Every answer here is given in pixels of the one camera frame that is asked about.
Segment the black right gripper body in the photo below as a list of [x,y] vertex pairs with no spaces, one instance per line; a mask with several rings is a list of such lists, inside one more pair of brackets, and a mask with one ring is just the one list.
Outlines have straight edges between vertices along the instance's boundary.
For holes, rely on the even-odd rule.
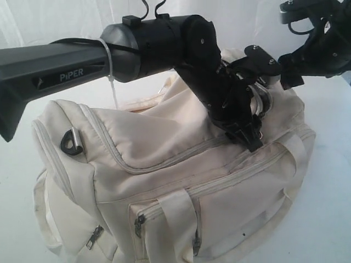
[[292,53],[301,76],[327,78],[350,71],[350,1],[304,1],[303,10],[314,29]]

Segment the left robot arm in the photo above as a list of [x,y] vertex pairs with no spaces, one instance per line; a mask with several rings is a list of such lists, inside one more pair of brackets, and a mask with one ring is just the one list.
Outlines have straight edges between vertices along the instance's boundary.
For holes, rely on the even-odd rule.
[[262,123],[251,110],[255,80],[240,79],[222,60],[214,24],[199,15],[125,16],[97,40],[2,49],[1,137],[12,140],[30,101],[102,77],[128,83],[171,69],[227,137],[249,151],[262,146]]

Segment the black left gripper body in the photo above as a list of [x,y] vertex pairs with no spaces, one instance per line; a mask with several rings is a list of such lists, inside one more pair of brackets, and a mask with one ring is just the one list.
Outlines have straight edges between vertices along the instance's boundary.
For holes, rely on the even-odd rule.
[[251,86],[255,79],[239,72],[236,63],[217,68],[189,66],[189,88],[206,108],[208,115],[218,128],[226,123],[237,123],[244,128],[253,115],[251,110],[254,93]]

